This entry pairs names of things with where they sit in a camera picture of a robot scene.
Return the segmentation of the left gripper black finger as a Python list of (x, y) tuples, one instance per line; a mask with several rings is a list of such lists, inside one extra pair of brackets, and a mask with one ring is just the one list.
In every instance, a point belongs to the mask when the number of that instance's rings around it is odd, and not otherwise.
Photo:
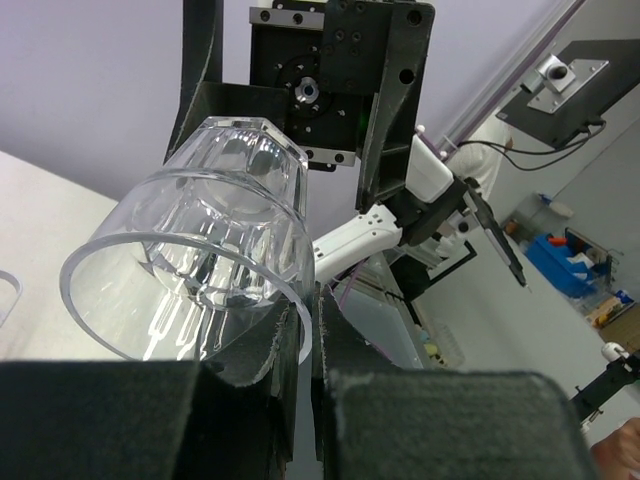
[(311, 399), (327, 479), (595, 479), (567, 397), (535, 372), (404, 369), (345, 318), (312, 307)]

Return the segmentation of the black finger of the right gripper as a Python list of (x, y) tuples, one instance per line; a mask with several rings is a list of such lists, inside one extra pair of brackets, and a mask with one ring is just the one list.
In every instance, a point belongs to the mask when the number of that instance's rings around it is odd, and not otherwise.
[(404, 187), (426, 57), (386, 61), (361, 154), (356, 209), (364, 213)]
[(261, 117), (285, 127), (285, 89), (222, 81), (223, 15), (222, 1), (183, 3), (180, 100), (166, 158), (210, 116)]

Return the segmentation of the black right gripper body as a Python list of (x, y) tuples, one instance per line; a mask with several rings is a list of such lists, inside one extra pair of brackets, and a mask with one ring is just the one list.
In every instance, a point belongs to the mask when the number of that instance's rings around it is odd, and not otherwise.
[(427, 58), (435, 8), (418, 1), (267, 1), (249, 10), (250, 83), (283, 88), (283, 132), (314, 170), (361, 159), (386, 61)]

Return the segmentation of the clear faceted glass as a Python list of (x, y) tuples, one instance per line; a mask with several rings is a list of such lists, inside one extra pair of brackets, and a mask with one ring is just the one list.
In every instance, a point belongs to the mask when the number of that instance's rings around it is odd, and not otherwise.
[(62, 301), (127, 360), (204, 360), (278, 301), (311, 350), (308, 159), (258, 117), (206, 118), (65, 261)]

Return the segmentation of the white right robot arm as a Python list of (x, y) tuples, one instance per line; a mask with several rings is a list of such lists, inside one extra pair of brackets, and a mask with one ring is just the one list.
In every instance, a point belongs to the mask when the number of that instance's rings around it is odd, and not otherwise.
[(436, 233), (480, 228), (518, 282), (523, 267), (472, 180), (452, 173), (415, 120), (433, 6), (416, 1), (269, 1), (249, 11), (250, 79), (222, 79), (220, 1), (182, 5), (176, 151), (209, 116), (260, 117), (314, 170), (360, 168), (357, 216), (318, 241), (316, 275)]

